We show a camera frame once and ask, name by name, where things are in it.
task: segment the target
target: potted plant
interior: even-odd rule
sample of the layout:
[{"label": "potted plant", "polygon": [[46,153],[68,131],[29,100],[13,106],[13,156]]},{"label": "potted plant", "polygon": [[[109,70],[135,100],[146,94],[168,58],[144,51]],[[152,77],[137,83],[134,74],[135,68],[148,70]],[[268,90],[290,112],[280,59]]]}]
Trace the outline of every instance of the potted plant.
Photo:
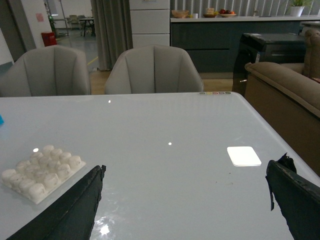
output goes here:
[{"label": "potted plant", "polygon": [[290,0],[290,16],[300,17],[304,8],[310,8],[313,0]]}]

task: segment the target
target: gray curtain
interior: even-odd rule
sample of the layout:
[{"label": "gray curtain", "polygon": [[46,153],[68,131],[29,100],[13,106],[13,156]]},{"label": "gray curtain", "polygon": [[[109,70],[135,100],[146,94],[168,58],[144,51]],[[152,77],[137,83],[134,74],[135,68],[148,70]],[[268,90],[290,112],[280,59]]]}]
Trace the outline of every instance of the gray curtain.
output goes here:
[{"label": "gray curtain", "polygon": [[91,0],[99,70],[111,70],[133,48],[129,0]]}]

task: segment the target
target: bowl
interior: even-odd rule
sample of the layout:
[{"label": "bowl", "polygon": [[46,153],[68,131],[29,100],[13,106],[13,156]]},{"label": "bowl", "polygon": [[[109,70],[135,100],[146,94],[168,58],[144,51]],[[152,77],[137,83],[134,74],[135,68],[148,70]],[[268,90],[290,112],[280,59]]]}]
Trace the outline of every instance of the bowl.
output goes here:
[{"label": "bowl", "polygon": [[215,13],[215,8],[214,7],[208,7],[205,9],[205,14],[211,14],[213,15]]},{"label": "bowl", "polygon": [[216,14],[203,14],[205,18],[215,18],[217,15]]},{"label": "bowl", "polygon": [[184,19],[184,18],[188,17],[189,10],[172,10],[171,13],[174,18]]},{"label": "bowl", "polygon": [[221,17],[223,18],[231,18],[231,17],[234,17],[235,15],[237,14],[219,14]]}]

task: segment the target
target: chair backrest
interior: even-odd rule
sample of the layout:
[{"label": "chair backrest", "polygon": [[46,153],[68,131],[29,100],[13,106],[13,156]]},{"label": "chair backrest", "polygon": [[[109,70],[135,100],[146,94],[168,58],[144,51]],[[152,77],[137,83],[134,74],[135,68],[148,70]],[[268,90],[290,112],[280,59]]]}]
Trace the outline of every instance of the chair backrest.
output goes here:
[{"label": "chair backrest", "polygon": [[26,52],[0,79],[0,97],[90,94],[86,54],[60,45]]},{"label": "chair backrest", "polygon": [[104,90],[106,94],[202,92],[203,82],[185,50],[148,45],[119,56]]},{"label": "chair backrest", "polygon": [[77,15],[69,15],[69,19],[68,19],[69,23],[78,23],[78,16]]}]

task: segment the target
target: red trash bin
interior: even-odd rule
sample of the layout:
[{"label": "red trash bin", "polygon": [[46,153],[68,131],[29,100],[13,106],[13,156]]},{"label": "red trash bin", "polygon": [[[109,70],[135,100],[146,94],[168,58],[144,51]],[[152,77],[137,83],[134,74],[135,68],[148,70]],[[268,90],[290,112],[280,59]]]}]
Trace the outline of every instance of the red trash bin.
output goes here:
[{"label": "red trash bin", "polygon": [[46,31],[41,33],[42,39],[44,46],[52,46],[52,45],[57,45],[55,33],[53,31]]}]

